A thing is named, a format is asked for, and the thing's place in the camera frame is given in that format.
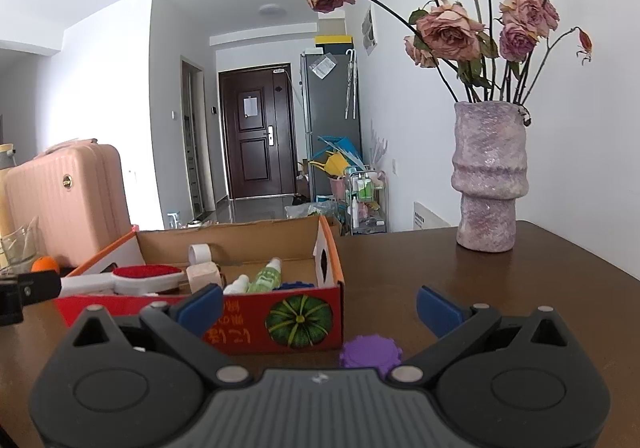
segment gray floor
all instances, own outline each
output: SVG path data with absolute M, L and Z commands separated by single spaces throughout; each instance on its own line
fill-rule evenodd
M 242 222 L 286 219 L 284 208 L 285 206 L 290 206 L 292 201 L 293 197 L 290 195 L 286 197 L 222 201 L 207 220 L 218 224 L 241 224 Z

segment purple lid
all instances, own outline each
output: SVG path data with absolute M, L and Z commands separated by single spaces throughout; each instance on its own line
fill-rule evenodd
M 400 365 L 401 356 L 401 349 L 391 339 L 378 335 L 358 336 L 343 346 L 340 365 L 344 368 L 377 368 L 384 378 L 389 370 Z

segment suitcase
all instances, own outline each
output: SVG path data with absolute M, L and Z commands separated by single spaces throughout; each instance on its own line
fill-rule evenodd
M 68 141 L 13 168 L 4 189 L 14 229 L 38 217 L 39 242 L 77 267 L 131 230 L 120 155 L 108 144 Z

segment textured purple vase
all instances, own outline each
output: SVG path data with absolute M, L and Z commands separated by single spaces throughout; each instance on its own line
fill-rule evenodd
M 511 103 L 459 102 L 451 185 L 462 193 L 458 243 L 501 253 L 516 240 L 516 199 L 529 192 L 527 134 Z

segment orange fruit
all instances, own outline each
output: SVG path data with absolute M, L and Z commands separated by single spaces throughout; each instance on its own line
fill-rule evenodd
M 33 265 L 31 266 L 31 272 L 36 271 L 55 271 L 60 274 L 60 266 L 52 257 L 41 256 L 39 259 L 33 262 Z

